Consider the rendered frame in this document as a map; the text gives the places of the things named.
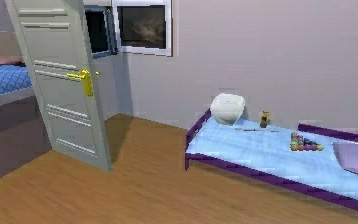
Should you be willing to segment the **white pillow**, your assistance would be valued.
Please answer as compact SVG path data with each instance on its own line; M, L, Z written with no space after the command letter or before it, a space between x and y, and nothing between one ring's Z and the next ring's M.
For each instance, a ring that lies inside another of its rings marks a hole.
M233 126L242 116L245 108L243 96L220 93L210 105L210 112L215 121L222 125Z

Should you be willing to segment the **thin grey stick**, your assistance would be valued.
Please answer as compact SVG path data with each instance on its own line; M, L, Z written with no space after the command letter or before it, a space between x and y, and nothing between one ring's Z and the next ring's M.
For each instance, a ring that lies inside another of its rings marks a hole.
M244 131L244 132L271 132L271 133L278 133L279 130L272 130L272 129L247 129L247 128L234 128L237 131Z

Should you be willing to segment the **small yellow brown box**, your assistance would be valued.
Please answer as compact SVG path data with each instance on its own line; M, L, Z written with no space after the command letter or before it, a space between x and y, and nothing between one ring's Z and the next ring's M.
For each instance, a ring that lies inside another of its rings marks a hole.
M269 112L266 112L266 111L262 112L261 119L260 119L260 127L261 128L267 127L267 125L269 123L269 116L270 116Z

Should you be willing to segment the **white framed window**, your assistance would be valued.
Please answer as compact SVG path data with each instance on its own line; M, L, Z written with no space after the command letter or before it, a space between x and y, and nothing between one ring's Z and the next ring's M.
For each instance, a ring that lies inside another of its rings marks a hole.
M112 0L121 53L173 56L172 0Z

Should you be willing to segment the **purple bed with blue sheet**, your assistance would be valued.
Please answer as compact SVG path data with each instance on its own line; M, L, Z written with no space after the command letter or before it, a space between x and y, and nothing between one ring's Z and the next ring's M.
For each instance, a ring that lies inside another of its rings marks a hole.
M244 132L234 128L272 129ZM291 133L322 144L323 151L292 151ZM185 160L197 160L262 182L358 211L358 175L335 158L334 142L358 143L358 134L300 124L296 130L239 119L218 124L205 112L186 133Z

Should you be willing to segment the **dark framed window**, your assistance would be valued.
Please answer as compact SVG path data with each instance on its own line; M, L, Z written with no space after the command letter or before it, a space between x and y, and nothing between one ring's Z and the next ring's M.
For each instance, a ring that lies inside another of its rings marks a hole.
M85 16L93 58L118 53L112 8L110 6L86 5Z

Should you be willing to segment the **pale grey room door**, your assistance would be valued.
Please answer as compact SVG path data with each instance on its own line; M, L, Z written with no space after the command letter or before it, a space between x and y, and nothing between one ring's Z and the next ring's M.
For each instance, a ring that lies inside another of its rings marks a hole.
M109 171L111 155L83 0L5 0L52 149ZM67 74L88 69L88 97Z

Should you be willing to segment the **pile of coloured balls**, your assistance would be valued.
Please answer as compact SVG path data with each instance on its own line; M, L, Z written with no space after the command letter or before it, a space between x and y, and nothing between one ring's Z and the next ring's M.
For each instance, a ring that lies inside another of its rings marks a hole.
M292 151L323 151L324 146L308 138L305 138L296 132L292 132L290 149Z

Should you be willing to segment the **bed with blue quilted cover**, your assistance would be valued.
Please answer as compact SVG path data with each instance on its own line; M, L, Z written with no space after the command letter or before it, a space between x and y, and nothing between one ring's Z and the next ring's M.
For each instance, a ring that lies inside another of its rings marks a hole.
M33 96L27 69L21 66L0 66L0 106Z

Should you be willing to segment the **lilac pillow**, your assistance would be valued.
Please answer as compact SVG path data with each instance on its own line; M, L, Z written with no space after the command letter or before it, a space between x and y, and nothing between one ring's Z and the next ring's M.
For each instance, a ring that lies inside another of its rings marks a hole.
M358 143L334 142L333 150L339 165L344 170L358 174Z

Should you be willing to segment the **pink pillow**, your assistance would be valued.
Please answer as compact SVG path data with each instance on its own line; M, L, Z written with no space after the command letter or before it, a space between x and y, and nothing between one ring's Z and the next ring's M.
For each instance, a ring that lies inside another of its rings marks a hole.
M21 57L16 56L0 56L0 66L1 65L14 65L14 66L24 66L25 63Z

